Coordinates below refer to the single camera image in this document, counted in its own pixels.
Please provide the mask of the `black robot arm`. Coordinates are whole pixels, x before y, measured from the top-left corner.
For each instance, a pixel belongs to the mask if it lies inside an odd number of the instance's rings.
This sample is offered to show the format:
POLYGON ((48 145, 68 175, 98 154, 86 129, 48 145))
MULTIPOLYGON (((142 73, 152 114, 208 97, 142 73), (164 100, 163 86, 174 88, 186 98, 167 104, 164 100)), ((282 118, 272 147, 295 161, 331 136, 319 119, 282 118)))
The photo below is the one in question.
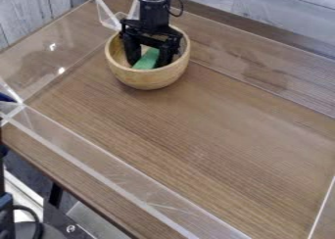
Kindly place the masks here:
POLYGON ((170 26, 171 0, 138 0, 140 4, 139 19, 122 19, 120 39, 124 45, 127 62, 134 66, 142 57, 142 46, 159 50, 155 67, 172 62, 178 53, 183 34, 170 26))

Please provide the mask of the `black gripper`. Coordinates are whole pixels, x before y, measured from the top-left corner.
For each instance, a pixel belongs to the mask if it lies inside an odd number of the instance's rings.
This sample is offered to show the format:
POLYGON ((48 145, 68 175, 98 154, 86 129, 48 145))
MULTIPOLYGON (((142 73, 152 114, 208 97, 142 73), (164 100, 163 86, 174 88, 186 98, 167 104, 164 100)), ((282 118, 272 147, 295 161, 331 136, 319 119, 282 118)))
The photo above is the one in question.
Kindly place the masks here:
POLYGON ((170 0, 135 0, 139 6, 138 18, 120 20, 120 38, 124 44, 127 62, 131 66, 142 57, 142 46, 158 48, 158 67, 172 62, 178 53, 182 33, 170 26, 170 0))

